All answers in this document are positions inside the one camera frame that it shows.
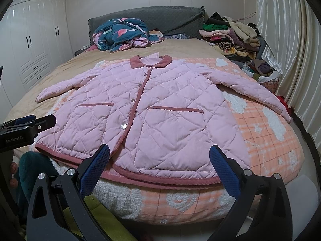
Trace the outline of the person's left hand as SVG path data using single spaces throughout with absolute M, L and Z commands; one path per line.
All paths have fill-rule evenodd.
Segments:
M 18 171 L 18 166 L 15 162 L 12 162 L 10 165 L 10 172 L 11 172 L 11 179 L 9 181 L 11 188 L 17 188 L 18 186 L 18 181 L 15 178 L 15 174 Z

